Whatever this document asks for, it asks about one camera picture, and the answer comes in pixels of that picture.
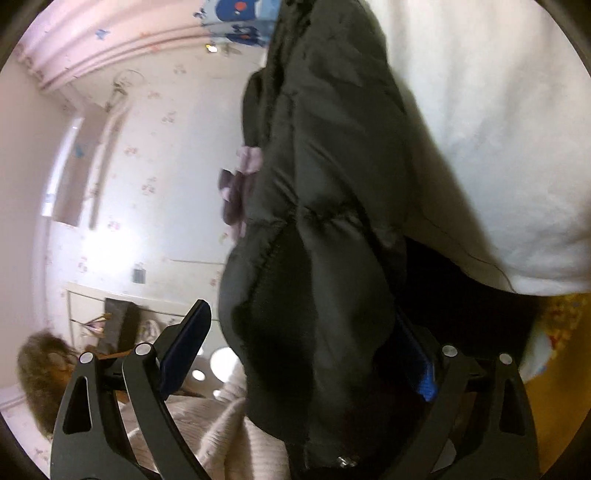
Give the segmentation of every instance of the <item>metal screw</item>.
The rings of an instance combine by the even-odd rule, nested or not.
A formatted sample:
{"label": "metal screw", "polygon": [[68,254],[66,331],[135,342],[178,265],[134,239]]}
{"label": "metal screw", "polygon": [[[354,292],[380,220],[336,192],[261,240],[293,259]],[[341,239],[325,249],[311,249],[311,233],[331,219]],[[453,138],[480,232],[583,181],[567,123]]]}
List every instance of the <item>metal screw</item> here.
{"label": "metal screw", "polygon": [[89,364],[90,362],[92,362],[92,359],[94,357],[95,356],[90,352],[83,353],[82,355],[80,355],[80,363],[81,364]]}
{"label": "metal screw", "polygon": [[357,462],[349,457],[339,457],[338,461],[339,467],[341,468],[353,468],[354,466],[357,466]]}
{"label": "metal screw", "polygon": [[508,353],[500,354],[499,360],[501,361],[502,364],[505,364],[505,365],[511,365],[513,363],[513,359],[511,358],[511,355],[509,355]]}
{"label": "metal screw", "polygon": [[441,351],[445,356],[453,357],[457,355],[457,348],[453,345],[443,345]]}
{"label": "metal screw", "polygon": [[149,343],[140,343],[137,347],[135,347],[135,353],[138,355],[148,355],[152,351],[152,345]]}

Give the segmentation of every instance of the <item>curly brown hair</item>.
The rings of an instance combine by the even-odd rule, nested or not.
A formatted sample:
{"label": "curly brown hair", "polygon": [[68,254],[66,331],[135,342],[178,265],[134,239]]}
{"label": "curly brown hair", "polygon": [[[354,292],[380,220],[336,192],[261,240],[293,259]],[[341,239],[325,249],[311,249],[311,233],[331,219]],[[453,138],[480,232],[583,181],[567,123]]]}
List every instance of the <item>curly brown hair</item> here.
{"label": "curly brown hair", "polygon": [[31,335],[21,347],[17,358],[17,373],[27,404],[39,431],[45,437],[53,436],[57,412],[64,396],[64,386],[52,375],[55,364],[51,353],[64,359],[76,355],[75,351],[61,338],[45,330]]}

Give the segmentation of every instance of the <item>round light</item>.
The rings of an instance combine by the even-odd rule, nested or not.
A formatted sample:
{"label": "round light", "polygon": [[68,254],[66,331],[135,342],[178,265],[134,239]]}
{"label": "round light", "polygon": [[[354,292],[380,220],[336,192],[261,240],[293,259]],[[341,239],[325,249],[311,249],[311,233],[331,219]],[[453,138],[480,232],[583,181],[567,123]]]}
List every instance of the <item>round light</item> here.
{"label": "round light", "polygon": [[444,345],[441,350],[445,356],[454,357],[457,355],[457,348],[453,345]]}
{"label": "round light", "polygon": [[80,356],[81,364],[89,364],[95,356],[90,352],[85,352]]}
{"label": "round light", "polygon": [[135,347],[135,353],[138,355],[148,355],[152,350],[152,346],[149,343],[140,343],[137,347]]}
{"label": "round light", "polygon": [[511,355],[509,355],[508,353],[500,354],[499,360],[501,361],[502,364],[505,364],[505,365],[511,365],[513,363],[513,359],[511,358]]}
{"label": "round light", "polygon": [[210,361],[213,374],[222,382],[227,382],[234,371],[238,357],[228,346],[216,350]]}
{"label": "round light", "polygon": [[205,380],[205,374],[201,370],[193,370],[191,375],[193,376],[193,378],[195,380],[197,380],[199,382],[202,382],[203,380]]}

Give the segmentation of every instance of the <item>person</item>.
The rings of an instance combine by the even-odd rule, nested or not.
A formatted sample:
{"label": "person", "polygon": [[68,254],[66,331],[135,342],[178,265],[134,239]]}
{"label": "person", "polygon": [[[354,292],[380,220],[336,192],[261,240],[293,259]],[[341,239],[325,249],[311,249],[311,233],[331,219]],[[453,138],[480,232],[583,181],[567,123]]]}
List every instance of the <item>person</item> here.
{"label": "person", "polygon": [[78,355],[48,330],[31,335],[17,357],[17,375],[37,428],[53,435],[57,412]]}
{"label": "person", "polygon": [[[101,355],[117,358],[128,352]],[[17,373],[37,428],[51,440],[61,399],[77,363],[77,352],[49,330],[31,335],[17,358]],[[155,469],[127,394],[116,392],[129,442],[140,465]],[[245,415],[246,378],[238,363],[216,398],[176,392],[166,402],[189,448],[213,480],[288,480],[283,442],[257,428]]]}
{"label": "person", "polygon": [[519,363],[533,295],[589,289],[588,49],[541,6],[558,3],[283,3],[218,312],[294,478],[392,461],[401,389],[380,361],[399,309]]}

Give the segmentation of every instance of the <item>white shirt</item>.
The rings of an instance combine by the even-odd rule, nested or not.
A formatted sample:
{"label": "white shirt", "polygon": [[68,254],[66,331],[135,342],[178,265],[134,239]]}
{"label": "white shirt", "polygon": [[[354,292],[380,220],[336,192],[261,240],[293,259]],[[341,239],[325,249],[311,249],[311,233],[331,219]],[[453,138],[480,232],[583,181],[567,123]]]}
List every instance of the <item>white shirt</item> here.
{"label": "white shirt", "polygon": [[534,0],[368,0],[413,127],[405,233],[508,291],[591,290],[591,77]]}

